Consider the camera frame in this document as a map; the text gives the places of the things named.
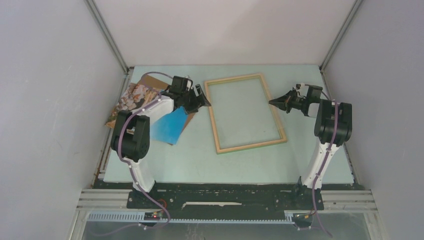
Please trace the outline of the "blue sea photo print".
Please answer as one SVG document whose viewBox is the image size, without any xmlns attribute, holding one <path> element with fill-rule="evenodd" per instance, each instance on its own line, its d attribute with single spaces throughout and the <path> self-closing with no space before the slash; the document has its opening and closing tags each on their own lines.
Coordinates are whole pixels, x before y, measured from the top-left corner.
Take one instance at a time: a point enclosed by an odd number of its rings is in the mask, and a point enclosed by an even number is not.
<svg viewBox="0 0 424 240">
<path fill-rule="evenodd" d="M 112 109 L 105 125 L 113 129 L 119 111 L 132 111 L 143 107 L 155 99 L 157 92 L 163 89 L 163 87 L 156 87 L 156 91 L 152 91 L 142 84 L 131 83 L 119 99 L 117 105 Z M 150 138 L 155 141 L 175 145 L 184 130 L 188 118 L 189 116 L 184 112 L 183 108 L 176 109 L 151 124 Z"/>
</svg>

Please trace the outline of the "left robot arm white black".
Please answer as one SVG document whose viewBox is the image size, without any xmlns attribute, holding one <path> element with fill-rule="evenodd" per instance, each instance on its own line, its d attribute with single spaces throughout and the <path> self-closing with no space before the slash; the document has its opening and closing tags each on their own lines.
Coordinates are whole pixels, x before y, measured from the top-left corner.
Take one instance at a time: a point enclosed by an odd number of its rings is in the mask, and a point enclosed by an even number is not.
<svg viewBox="0 0 424 240">
<path fill-rule="evenodd" d="M 152 92 L 156 95 L 146 105 L 118 111 L 110 141 L 111 149 L 127 164 L 133 186 L 141 192 L 138 201 L 145 208 L 153 208 L 158 202 L 158 194 L 151 190 L 155 179 L 143 161 L 150 148 L 151 125 L 178 109 L 189 115 L 211 106 L 201 85 L 186 77 L 173 76 L 165 90 Z"/>
</svg>

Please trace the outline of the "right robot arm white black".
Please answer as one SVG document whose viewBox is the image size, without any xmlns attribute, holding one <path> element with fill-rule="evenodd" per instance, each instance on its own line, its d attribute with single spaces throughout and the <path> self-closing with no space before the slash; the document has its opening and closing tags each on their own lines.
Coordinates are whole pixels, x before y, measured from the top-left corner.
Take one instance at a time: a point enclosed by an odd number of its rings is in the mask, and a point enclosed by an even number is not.
<svg viewBox="0 0 424 240">
<path fill-rule="evenodd" d="M 318 190 L 328 165 L 347 142 L 353 131 L 353 106 L 346 102 L 331 100 L 318 85 L 298 83 L 283 96 L 268 103 L 287 114 L 296 109 L 315 119 L 313 134 L 316 145 L 306 172 L 299 177 L 302 188 Z"/>
</svg>

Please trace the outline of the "wooden picture frame green edge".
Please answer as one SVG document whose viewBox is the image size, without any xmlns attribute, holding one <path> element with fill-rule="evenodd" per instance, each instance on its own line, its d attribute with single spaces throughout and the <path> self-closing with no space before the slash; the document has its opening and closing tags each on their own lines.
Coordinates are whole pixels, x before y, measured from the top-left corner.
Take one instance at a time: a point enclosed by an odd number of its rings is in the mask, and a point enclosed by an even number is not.
<svg viewBox="0 0 424 240">
<path fill-rule="evenodd" d="M 207 80 L 204 89 L 218 154 L 288 141 L 276 107 L 269 104 L 270 88 L 262 73 Z"/>
</svg>

